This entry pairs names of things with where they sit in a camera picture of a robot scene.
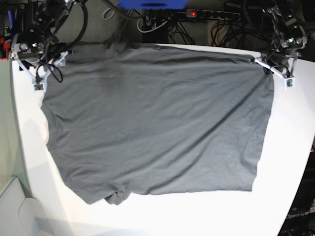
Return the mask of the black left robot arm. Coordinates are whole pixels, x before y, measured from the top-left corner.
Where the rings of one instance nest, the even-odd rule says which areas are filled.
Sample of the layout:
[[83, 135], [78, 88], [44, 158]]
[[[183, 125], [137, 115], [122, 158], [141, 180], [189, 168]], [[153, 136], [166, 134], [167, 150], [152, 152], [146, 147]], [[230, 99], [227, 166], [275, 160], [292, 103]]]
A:
[[308, 42], [307, 34], [293, 15], [287, 0], [269, 0], [260, 4], [260, 13], [250, 12], [247, 0], [241, 9], [250, 28], [269, 44], [264, 60], [276, 66], [285, 66], [290, 58], [297, 59]]

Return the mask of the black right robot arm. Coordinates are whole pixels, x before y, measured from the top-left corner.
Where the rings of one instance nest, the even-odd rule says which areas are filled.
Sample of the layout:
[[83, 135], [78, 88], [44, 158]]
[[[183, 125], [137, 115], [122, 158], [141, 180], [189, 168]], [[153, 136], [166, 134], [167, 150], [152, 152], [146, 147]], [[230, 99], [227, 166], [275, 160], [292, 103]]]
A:
[[[29, 2], [18, 11], [11, 30], [11, 55], [14, 60], [39, 66], [56, 59], [79, 42], [88, 24], [85, 0], [46, 0]], [[83, 25], [72, 43], [61, 43], [57, 33], [66, 22], [72, 7], [77, 4], [83, 12]]]

